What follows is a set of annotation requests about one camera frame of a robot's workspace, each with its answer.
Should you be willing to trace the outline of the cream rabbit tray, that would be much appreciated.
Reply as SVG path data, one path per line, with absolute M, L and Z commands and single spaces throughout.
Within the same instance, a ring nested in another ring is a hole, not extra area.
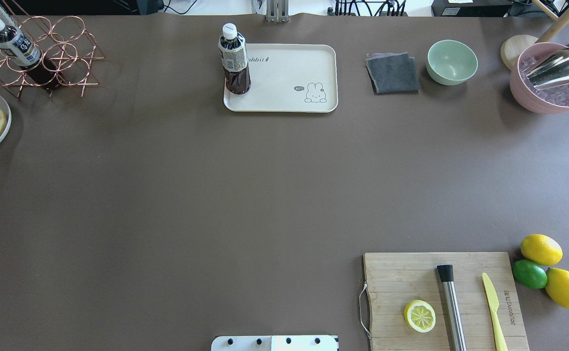
M 251 87 L 224 89 L 236 113 L 330 113 L 338 106 L 336 52 L 324 44 L 248 43 Z

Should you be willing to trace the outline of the dark drink bottle on tray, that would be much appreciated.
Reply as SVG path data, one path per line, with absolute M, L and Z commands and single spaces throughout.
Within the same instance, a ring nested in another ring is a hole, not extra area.
M 222 27 L 218 49 L 225 73 L 225 86 L 232 94 L 245 94 L 251 87 L 246 38 L 235 24 Z

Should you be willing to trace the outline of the wooden cutting board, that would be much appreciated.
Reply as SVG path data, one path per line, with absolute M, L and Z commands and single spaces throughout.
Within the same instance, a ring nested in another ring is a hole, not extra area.
M 451 264 L 466 346 L 469 351 L 496 349 L 489 305 L 481 278 L 491 279 L 500 307 L 497 315 L 510 351 L 529 350 L 511 262 L 507 253 L 366 253 L 364 273 L 373 351 L 451 351 L 445 325 L 444 297 L 438 265 Z M 412 329 L 404 309 L 420 299 L 436 311 L 436 326 L 427 333 Z

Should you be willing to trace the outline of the grey folded cloth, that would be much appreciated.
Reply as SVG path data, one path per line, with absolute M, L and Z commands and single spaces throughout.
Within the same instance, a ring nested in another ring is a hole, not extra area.
M 365 66 L 375 94 L 413 93 L 421 88 L 416 60 L 408 53 L 372 53 Z

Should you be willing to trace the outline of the steel muddler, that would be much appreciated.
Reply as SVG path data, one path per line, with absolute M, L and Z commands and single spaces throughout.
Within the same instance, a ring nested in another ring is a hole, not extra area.
M 466 337 L 463 331 L 462 317 L 459 311 L 459 302 L 454 280 L 453 265 L 445 264 L 436 267 L 442 285 L 444 307 L 448 318 L 448 330 L 452 349 L 454 351 L 467 351 Z

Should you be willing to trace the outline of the half lemon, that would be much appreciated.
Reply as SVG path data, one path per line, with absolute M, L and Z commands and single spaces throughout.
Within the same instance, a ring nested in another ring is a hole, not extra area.
M 415 299 L 406 304 L 403 318 L 409 327 L 420 333 L 427 333 L 436 326 L 436 312 L 431 304 Z

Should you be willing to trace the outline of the green bowl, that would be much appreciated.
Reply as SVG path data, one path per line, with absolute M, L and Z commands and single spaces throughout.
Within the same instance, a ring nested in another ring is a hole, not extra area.
M 459 85 L 478 70 L 478 58 L 474 51 L 460 41 L 446 39 L 438 41 L 427 53 L 427 73 L 443 86 Z

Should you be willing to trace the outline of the yellow plastic knife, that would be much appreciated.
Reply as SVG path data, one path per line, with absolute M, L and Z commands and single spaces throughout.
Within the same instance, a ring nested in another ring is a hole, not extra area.
M 498 299 L 496 289 L 494 288 L 493 282 L 487 273 L 481 273 L 481 280 L 484 285 L 487 303 L 489 305 L 490 318 L 493 327 L 494 346 L 497 351 L 508 351 L 509 348 L 497 314 L 498 308 L 500 307 L 500 300 Z

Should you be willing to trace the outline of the green lime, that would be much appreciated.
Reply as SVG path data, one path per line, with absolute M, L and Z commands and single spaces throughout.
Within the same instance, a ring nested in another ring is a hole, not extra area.
M 547 285 L 548 276 L 545 270 L 528 259 L 521 259 L 512 265 L 512 275 L 516 282 L 530 289 L 543 289 Z

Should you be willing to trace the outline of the yellow lemon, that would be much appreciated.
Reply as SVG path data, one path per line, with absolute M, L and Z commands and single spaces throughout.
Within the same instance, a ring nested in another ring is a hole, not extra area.
M 569 271 L 559 268 L 547 269 L 545 291 L 557 304 L 569 309 Z
M 563 258 L 561 245 L 554 238 L 543 234 L 531 234 L 523 238 L 520 251 L 527 260 L 539 265 L 556 265 Z

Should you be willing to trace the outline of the dark drink bottle in rack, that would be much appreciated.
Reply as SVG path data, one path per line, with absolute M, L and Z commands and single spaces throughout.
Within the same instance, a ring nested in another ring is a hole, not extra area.
M 1 19 L 0 49 L 42 89 L 53 91 L 60 87 L 55 64 L 43 56 L 39 47 L 21 29 L 8 26 Z

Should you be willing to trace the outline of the pink bowl with ice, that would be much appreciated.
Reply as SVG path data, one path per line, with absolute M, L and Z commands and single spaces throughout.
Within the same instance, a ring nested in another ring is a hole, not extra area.
M 525 72 L 543 62 L 565 46 L 556 43 L 536 43 L 519 55 L 510 73 L 510 91 L 518 104 L 532 113 L 558 114 L 569 111 L 569 83 L 545 90 L 536 90 Z

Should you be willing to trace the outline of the metal ice scoop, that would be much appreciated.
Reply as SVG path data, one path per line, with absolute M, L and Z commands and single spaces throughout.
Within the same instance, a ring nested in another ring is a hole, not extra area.
M 536 90 L 546 90 L 569 84 L 569 47 L 560 49 L 526 73 Z

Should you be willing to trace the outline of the aluminium frame post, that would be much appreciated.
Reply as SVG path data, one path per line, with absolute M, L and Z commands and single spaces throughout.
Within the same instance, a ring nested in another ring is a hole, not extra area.
M 267 22 L 289 22 L 289 0 L 263 0 L 263 4 L 266 6 Z

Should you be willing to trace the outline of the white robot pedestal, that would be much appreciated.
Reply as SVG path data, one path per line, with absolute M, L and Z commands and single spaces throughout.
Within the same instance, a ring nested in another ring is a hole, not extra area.
M 211 351 L 338 351 L 337 336 L 304 335 L 241 335 L 220 336 L 211 343 Z

